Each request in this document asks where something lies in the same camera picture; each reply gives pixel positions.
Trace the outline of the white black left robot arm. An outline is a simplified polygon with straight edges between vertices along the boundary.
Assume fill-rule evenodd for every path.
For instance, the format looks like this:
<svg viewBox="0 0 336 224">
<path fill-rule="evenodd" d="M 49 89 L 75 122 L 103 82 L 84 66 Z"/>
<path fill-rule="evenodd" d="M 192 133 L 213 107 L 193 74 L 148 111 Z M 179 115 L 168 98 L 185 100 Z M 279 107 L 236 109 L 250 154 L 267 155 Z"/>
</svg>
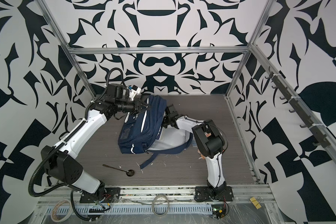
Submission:
<svg viewBox="0 0 336 224">
<path fill-rule="evenodd" d="M 85 116 L 80 123 L 57 142 L 54 146 L 45 146 L 42 150 L 42 162 L 38 165 L 29 181 L 28 192 L 32 197 L 42 197 L 53 190 L 69 186 L 77 191 L 84 191 L 101 198 L 104 183 L 84 171 L 76 161 L 80 151 L 95 132 L 118 112 L 137 115 L 149 110 L 150 106 L 136 98 L 141 92 L 137 86 L 128 87 L 120 68 L 113 68 L 109 74 L 118 71 L 120 84 L 110 84 L 106 79 L 105 88 L 85 109 Z M 35 192 L 34 184 L 39 174 L 44 172 L 60 181 L 59 184 L 43 192 Z"/>
</svg>

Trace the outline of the green lit circuit board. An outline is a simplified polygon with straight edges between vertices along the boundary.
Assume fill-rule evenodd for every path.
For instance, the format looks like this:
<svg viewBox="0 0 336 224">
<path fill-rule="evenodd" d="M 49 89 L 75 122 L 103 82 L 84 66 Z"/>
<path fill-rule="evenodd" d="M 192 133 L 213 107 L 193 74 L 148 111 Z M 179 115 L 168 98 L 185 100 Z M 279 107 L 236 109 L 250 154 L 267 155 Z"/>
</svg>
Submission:
<svg viewBox="0 0 336 224">
<path fill-rule="evenodd" d="M 212 205 L 212 217 L 214 219 L 222 219 L 229 213 L 229 211 L 229 205 L 226 203 Z"/>
</svg>

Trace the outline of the yellow tape pieces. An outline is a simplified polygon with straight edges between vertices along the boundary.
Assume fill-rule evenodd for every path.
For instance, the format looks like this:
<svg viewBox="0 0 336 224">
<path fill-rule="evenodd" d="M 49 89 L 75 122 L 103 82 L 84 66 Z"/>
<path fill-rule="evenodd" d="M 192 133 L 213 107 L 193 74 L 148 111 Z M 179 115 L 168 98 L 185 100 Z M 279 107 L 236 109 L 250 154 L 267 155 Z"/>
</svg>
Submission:
<svg viewBox="0 0 336 224">
<path fill-rule="evenodd" d="M 255 206 L 255 208 L 257 210 L 262 207 L 261 204 L 260 204 L 260 202 L 255 197 L 250 198 L 250 201 Z"/>
</svg>

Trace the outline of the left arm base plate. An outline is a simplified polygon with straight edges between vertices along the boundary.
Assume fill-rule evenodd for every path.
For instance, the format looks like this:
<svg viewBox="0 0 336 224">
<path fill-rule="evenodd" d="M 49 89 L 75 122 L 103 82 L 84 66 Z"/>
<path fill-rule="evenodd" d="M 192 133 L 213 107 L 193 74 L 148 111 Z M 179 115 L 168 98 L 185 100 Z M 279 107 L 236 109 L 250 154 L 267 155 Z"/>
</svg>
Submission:
<svg viewBox="0 0 336 224">
<path fill-rule="evenodd" d="M 95 193 L 88 193 L 86 191 L 83 191 L 80 203 L 94 203 L 94 202 L 100 202 L 100 203 L 112 203 L 119 199 L 120 196 L 120 190 L 119 187 L 99 187 L 98 190 Z"/>
</svg>

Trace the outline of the grey coat hook rack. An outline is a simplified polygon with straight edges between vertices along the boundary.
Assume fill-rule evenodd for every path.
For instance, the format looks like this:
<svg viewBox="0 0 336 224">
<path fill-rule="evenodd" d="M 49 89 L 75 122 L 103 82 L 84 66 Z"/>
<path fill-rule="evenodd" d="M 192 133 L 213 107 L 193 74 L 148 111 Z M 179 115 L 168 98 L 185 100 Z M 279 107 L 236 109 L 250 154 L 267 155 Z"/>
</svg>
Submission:
<svg viewBox="0 0 336 224">
<path fill-rule="evenodd" d="M 272 80 L 275 84 L 272 88 L 278 89 L 283 95 L 280 99 L 291 105 L 292 110 L 289 110 L 289 112 L 296 113 L 302 120 L 303 125 L 300 125 L 300 128 L 307 128 L 315 137 L 317 142 L 314 142 L 313 145 L 322 146 L 323 148 L 329 147 L 331 143 L 327 138 L 327 134 L 323 131 L 323 124 L 313 118 L 312 112 L 309 111 L 302 98 L 298 96 L 281 74 L 271 71 L 271 67 L 268 68 L 268 72 L 269 75 L 266 79 Z"/>
</svg>

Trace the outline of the peach fabric pencil case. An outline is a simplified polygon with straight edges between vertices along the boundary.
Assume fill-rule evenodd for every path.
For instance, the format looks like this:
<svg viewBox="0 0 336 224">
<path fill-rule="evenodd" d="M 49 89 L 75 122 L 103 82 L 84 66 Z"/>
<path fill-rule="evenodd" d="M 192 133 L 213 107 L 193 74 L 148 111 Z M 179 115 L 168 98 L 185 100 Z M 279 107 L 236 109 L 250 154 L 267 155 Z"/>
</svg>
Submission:
<svg viewBox="0 0 336 224">
<path fill-rule="evenodd" d="M 202 158 L 203 160 L 205 160 L 205 156 L 200 152 L 199 149 L 197 150 L 197 152 L 199 153 L 199 155 L 201 156 L 201 158 Z"/>
</svg>

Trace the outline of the navy blue student backpack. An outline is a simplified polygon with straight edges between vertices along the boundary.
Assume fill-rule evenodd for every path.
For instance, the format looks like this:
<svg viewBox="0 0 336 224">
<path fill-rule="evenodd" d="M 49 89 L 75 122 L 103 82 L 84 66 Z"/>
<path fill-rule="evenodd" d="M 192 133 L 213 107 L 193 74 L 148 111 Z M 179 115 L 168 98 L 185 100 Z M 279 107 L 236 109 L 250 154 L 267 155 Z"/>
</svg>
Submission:
<svg viewBox="0 0 336 224">
<path fill-rule="evenodd" d="M 167 101 L 161 96 L 148 95 L 144 102 L 151 108 L 138 115 L 127 114 L 118 138 L 123 154 L 151 153 L 151 157 L 140 165 L 144 169 L 159 155 L 176 155 L 187 149 L 193 134 L 168 125 L 163 127 Z"/>
</svg>

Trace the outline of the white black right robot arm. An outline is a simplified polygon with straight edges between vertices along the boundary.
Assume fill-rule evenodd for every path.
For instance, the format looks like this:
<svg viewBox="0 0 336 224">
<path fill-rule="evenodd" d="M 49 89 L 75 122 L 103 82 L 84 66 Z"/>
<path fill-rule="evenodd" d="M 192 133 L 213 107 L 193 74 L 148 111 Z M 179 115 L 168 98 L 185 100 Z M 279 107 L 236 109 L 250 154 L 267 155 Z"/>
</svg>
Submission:
<svg viewBox="0 0 336 224">
<path fill-rule="evenodd" d="M 196 120 L 179 114 L 173 105 L 166 107 L 162 124 L 193 134 L 199 153 L 206 160 L 208 190 L 212 197 L 221 194 L 226 187 L 222 168 L 222 155 L 225 152 L 223 132 L 211 119 Z"/>
</svg>

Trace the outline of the black metal spoon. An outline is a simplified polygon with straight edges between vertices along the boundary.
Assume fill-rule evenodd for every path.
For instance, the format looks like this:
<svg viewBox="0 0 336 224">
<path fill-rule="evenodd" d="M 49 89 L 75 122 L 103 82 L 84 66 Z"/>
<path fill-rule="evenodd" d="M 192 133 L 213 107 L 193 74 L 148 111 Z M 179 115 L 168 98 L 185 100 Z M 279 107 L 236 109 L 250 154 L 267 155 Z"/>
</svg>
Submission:
<svg viewBox="0 0 336 224">
<path fill-rule="evenodd" d="M 103 164 L 102 166 L 105 167 L 105 168 L 109 168 L 109 169 L 114 169 L 114 170 L 122 171 L 122 172 L 124 172 L 128 177 L 132 177 L 132 176 L 134 176 L 134 174 L 135 174 L 135 171 L 132 170 L 132 169 L 129 169 L 129 170 L 122 170 L 122 169 L 118 169 L 118 168 L 115 168 L 115 167 L 112 167 L 112 166 L 109 166 L 109 165 L 106 165 L 106 164 Z"/>
</svg>

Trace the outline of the beige tape roll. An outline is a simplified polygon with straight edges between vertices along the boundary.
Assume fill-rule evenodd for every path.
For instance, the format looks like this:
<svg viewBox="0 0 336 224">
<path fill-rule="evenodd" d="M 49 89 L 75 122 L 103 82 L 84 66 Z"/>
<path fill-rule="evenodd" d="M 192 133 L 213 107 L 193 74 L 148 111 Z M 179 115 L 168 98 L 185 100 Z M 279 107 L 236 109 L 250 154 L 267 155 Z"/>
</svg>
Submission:
<svg viewBox="0 0 336 224">
<path fill-rule="evenodd" d="M 50 218 L 54 223 L 62 223 L 73 214 L 72 203 L 68 200 L 59 201 L 51 210 Z"/>
</svg>

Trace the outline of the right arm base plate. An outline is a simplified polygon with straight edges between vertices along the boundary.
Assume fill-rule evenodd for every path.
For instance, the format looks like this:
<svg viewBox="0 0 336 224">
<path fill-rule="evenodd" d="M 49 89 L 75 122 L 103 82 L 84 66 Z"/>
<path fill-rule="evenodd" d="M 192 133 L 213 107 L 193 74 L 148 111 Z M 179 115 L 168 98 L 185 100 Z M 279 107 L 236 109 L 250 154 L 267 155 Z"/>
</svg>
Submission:
<svg viewBox="0 0 336 224">
<path fill-rule="evenodd" d="M 208 202 L 208 201 L 232 202 L 233 199 L 234 194 L 232 192 L 232 187 L 227 186 L 226 181 L 224 181 L 218 187 L 213 187 L 210 184 L 208 184 L 208 186 L 195 187 L 194 200 L 196 202 Z"/>
</svg>

